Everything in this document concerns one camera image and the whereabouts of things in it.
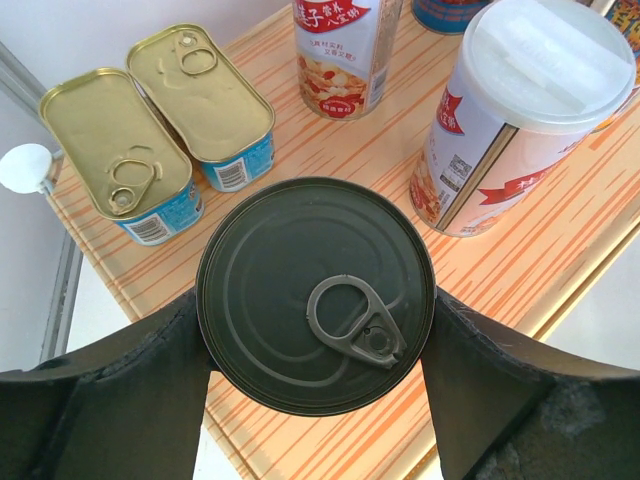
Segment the orange yellow cylindrical can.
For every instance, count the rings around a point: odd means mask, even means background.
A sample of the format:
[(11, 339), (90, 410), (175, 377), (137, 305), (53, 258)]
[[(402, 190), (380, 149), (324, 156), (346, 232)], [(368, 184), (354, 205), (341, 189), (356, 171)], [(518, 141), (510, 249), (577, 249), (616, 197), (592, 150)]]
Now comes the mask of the orange yellow cylindrical can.
[(440, 34), (458, 35), (489, 4), (485, 0), (412, 0), (411, 10), (416, 20), (426, 29)]

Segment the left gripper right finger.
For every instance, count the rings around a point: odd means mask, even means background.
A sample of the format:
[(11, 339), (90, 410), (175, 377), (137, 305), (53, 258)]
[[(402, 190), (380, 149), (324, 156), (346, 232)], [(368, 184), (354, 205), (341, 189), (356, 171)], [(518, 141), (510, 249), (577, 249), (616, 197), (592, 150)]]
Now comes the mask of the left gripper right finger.
[(446, 479), (636, 479), (639, 373), (438, 293), (422, 369)]

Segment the gold rectangular tin can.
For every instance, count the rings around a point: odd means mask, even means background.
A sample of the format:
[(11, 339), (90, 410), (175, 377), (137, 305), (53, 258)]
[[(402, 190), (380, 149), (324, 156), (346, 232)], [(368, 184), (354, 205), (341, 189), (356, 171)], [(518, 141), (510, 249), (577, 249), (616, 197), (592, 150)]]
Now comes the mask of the gold rectangular tin can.
[(275, 110), (195, 24), (136, 43), (127, 70), (220, 192), (243, 189), (275, 162)]

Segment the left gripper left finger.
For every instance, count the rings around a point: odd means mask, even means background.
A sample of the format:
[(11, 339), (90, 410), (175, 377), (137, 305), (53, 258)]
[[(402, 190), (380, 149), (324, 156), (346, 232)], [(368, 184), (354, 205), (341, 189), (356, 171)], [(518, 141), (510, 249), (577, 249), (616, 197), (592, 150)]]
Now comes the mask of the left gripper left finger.
[(187, 292), (81, 349), (3, 372), (2, 478), (192, 478), (211, 370)]

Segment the red white can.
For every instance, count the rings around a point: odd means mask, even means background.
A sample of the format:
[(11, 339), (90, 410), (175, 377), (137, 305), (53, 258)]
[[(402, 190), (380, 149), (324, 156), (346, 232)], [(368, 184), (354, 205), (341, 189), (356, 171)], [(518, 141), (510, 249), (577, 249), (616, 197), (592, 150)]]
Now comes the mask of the red white can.
[(380, 102), (402, 3), (329, 0), (292, 3), (303, 101), (334, 120), (355, 120)]
[(410, 181), (431, 228), (492, 228), (629, 97), (623, 33), (576, 1), (494, 1), (468, 25)]

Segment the dark navy cylindrical can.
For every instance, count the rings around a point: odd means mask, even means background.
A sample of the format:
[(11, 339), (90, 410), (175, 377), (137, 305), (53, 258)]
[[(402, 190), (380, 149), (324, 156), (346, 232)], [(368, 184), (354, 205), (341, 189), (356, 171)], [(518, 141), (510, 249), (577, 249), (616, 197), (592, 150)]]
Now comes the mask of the dark navy cylindrical can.
[(196, 276), (214, 367), (271, 409), (323, 417), (392, 391), (419, 360), (436, 299), (407, 216), (355, 183), (268, 186), (214, 229)]

